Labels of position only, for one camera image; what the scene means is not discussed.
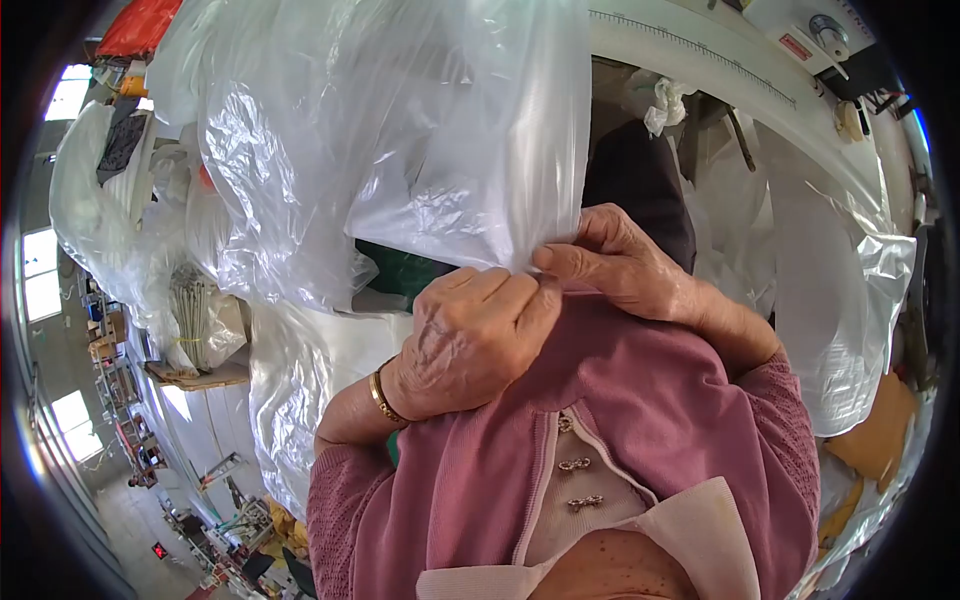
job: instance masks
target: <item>bundle of sticks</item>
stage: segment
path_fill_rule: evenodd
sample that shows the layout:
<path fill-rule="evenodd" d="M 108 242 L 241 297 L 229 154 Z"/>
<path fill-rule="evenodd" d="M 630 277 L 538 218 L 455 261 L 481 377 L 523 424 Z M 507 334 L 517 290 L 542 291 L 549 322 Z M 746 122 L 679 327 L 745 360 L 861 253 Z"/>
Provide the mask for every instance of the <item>bundle of sticks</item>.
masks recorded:
<path fill-rule="evenodd" d="M 178 268 L 170 278 L 170 307 L 180 327 L 177 341 L 198 372 L 208 371 L 206 336 L 214 287 L 213 282 L 192 265 Z"/>

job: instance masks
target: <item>orange bag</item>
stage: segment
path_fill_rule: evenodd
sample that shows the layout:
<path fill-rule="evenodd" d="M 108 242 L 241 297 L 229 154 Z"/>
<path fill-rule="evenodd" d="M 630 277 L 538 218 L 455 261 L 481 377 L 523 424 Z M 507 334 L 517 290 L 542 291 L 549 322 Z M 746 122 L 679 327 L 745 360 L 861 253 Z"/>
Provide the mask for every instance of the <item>orange bag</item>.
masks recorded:
<path fill-rule="evenodd" d="M 97 47 L 98 57 L 151 55 L 183 0 L 133 0 L 117 14 Z"/>

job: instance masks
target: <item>rhinestone button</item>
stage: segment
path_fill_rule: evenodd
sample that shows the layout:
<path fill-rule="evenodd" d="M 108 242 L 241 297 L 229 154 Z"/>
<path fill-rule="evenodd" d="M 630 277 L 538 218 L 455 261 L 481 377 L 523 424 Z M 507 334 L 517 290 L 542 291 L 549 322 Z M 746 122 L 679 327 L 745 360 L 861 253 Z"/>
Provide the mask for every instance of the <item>rhinestone button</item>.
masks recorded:
<path fill-rule="evenodd" d="M 573 431 L 573 419 L 571 419 L 564 413 L 560 413 L 559 425 L 560 425 L 561 433 L 566 433 L 567 431 Z"/>
<path fill-rule="evenodd" d="M 584 456 L 573 461 L 562 461 L 557 465 L 560 470 L 572 471 L 578 468 L 587 468 L 590 466 L 590 458 Z"/>
<path fill-rule="evenodd" d="M 574 513 L 579 513 L 580 509 L 585 506 L 596 506 L 603 502 L 602 495 L 589 495 L 586 498 L 574 498 L 573 500 L 567 500 L 566 505 L 570 507 Z"/>

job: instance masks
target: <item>gold bracelet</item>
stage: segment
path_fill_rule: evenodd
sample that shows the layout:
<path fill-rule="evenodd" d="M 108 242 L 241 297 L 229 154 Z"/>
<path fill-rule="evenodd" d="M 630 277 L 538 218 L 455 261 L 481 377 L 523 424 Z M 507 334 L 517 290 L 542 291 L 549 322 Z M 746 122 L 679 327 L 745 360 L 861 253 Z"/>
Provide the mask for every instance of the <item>gold bracelet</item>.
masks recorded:
<path fill-rule="evenodd" d="M 390 404 L 387 403 L 387 397 L 383 394 L 383 386 L 380 384 L 380 371 L 390 364 L 390 361 L 394 360 L 394 358 L 396 357 L 392 357 L 390 360 L 380 365 L 380 369 L 377 369 L 370 374 L 370 377 L 368 378 L 368 381 L 370 381 L 370 393 L 384 417 L 393 422 L 409 424 L 410 421 L 398 415 L 390 406 Z"/>

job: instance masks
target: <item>knit sleeve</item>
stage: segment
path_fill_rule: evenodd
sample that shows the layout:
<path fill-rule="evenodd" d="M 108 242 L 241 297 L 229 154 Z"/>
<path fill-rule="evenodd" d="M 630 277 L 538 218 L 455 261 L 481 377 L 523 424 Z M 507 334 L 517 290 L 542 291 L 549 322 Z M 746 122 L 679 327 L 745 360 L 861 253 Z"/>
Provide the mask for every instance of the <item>knit sleeve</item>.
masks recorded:
<path fill-rule="evenodd" d="M 320 600 L 352 598 L 353 556 L 360 517 L 380 484 L 394 473 L 385 450 L 334 445 L 310 471 L 306 530 Z"/>
<path fill-rule="evenodd" d="M 736 385 L 750 397 L 756 428 L 797 487 L 816 529 L 820 514 L 820 464 L 810 415 L 801 402 L 800 380 L 790 371 L 786 354 L 781 350 L 740 377 Z"/>

